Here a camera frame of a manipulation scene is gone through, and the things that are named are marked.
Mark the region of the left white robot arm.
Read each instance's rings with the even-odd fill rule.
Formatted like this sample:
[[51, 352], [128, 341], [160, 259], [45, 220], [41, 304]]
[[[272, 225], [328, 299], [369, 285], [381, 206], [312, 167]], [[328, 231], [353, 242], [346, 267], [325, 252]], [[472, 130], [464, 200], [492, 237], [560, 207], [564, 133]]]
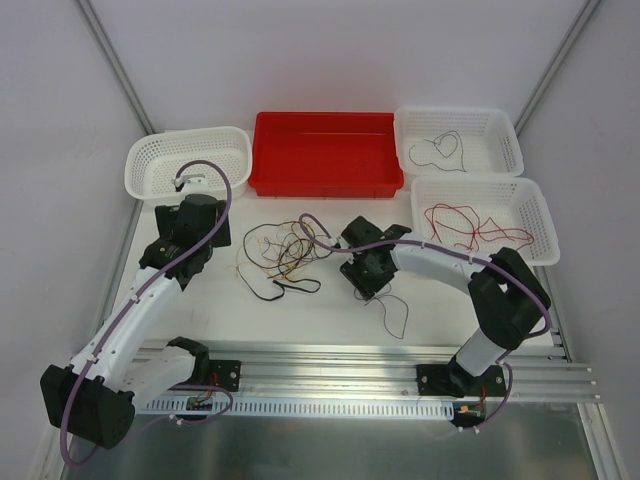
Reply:
[[150, 401], [177, 384], [199, 389], [208, 382], [208, 348], [185, 337], [169, 341], [140, 367], [131, 363], [215, 249], [230, 245], [228, 213], [227, 201], [205, 194], [156, 207], [158, 237], [145, 248], [127, 296], [67, 366], [51, 365], [40, 379], [49, 421], [62, 441], [74, 435], [112, 449]]

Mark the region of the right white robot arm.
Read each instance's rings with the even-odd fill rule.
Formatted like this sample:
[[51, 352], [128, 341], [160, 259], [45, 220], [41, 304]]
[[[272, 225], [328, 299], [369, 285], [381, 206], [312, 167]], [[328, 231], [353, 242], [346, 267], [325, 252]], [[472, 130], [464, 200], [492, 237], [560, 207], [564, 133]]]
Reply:
[[471, 299], [478, 327], [451, 360], [427, 375], [427, 386], [462, 398], [480, 388], [496, 361], [516, 350], [548, 313], [550, 298], [514, 249], [472, 255], [420, 238], [393, 224], [383, 231], [359, 216], [341, 233], [352, 258], [340, 272], [363, 299], [376, 296], [396, 273], [424, 276]]

